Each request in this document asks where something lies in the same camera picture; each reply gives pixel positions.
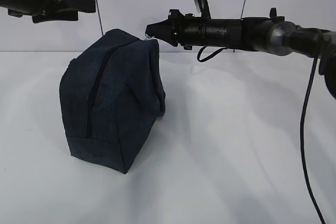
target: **black wire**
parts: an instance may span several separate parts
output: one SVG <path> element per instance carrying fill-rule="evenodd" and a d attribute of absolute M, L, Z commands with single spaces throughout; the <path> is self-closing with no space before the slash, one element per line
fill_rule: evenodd
<path fill-rule="evenodd" d="M 98 0 L 96 1 L 96 5 L 97 5 L 97 12 L 98 12 L 98 18 L 99 18 L 99 24 L 100 24 L 100 30 L 101 30 L 101 36 L 104 36 L 104 31 L 103 31 L 103 24 L 101 21 L 101 16 L 100 16 L 100 9 L 99 9 L 99 5 L 98 5 Z"/>
<path fill-rule="evenodd" d="M 207 48 L 207 47 L 202 47 L 202 48 L 199 50 L 198 54 L 197 54 L 197 60 L 198 60 L 199 62 L 206 62 L 206 61 L 208 61 L 208 60 L 214 58 L 217 54 L 221 53 L 223 50 L 227 49 L 226 47 L 220 48 L 220 49 L 218 49 L 217 51 L 215 51 L 215 52 L 213 52 L 212 54 L 210 54 L 208 57 L 205 57 L 204 59 L 201 59 L 201 55 L 202 55 L 202 53 L 203 53 L 203 51 L 204 51 L 205 48 Z"/>
<path fill-rule="evenodd" d="M 316 66 L 317 66 L 317 62 L 318 62 L 318 57 L 319 57 L 319 52 L 320 52 L 320 47 L 321 47 L 321 37 L 322 37 L 322 32 L 319 29 L 315 29 L 312 28 L 312 30 L 315 30 L 319 37 L 318 37 L 318 45 L 317 45 L 317 52 L 314 56 L 314 61 L 313 61 L 313 65 L 311 68 L 311 74 L 310 74 L 310 78 L 309 78 L 309 83 L 308 83 L 308 88 L 306 91 L 306 96 L 304 98 L 304 103 L 303 103 L 303 109 L 302 109 L 302 115 L 301 115 L 301 122 L 300 122 L 300 149 L 301 149 L 301 161 L 302 161 L 302 167 L 303 167 L 303 173 L 305 175 L 305 181 L 306 181 L 306 185 L 307 185 L 307 189 L 308 189 L 308 193 L 309 196 L 311 198 L 311 201 L 314 204 L 314 207 L 316 209 L 316 212 L 321 220 L 322 224 L 326 224 L 325 220 L 323 218 L 323 215 L 321 213 L 321 210 L 316 202 L 316 199 L 314 197 L 313 191 L 311 189 L 310 186 L 310 182 L 309 182 L 309 176 L 308 176 L 308 171 L 307 171 L 307 164 L 306 164 L 306 156 L 305 156 L 305 149 L 304 149 L 304 139 L 305 139 L 305 118 L 306 118 L 306 112 L 307 112 L 307 106 L 308 106 L 308 101 L 309 101 L 309 96 L 310 96 L 310 92 L 311 92 L 311 87 L 313 85 L 313 81 L 314 81 L 314 76 L 315 76 L 315 71 L 316 71 Z"/>

